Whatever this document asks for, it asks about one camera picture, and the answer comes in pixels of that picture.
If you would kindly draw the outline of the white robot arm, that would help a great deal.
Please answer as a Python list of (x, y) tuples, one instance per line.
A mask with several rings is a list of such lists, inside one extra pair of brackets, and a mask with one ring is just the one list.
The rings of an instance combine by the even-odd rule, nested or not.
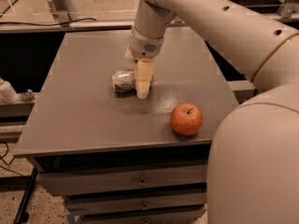
[(155, 57), (180, 18), (226, 61), (225, 78), (257, 95), (215, 132), (207, 165), (208, 224), (299, 224), (296, 29), (229, 0), (140, 0), (129, 48)]

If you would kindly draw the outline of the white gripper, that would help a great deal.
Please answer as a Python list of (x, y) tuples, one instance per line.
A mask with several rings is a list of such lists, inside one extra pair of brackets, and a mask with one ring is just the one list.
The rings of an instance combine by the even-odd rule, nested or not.
[(139, 99), (146, 99), (149, 95), (154, 72), (152, 59), (159, 54), (163, 43), (163, 38), (148, 38), (140, 34), (135, 27), (131, 29), (129, 48), (124, 56), (133, 60), (140, 59), (135, 65), (135, 90)]

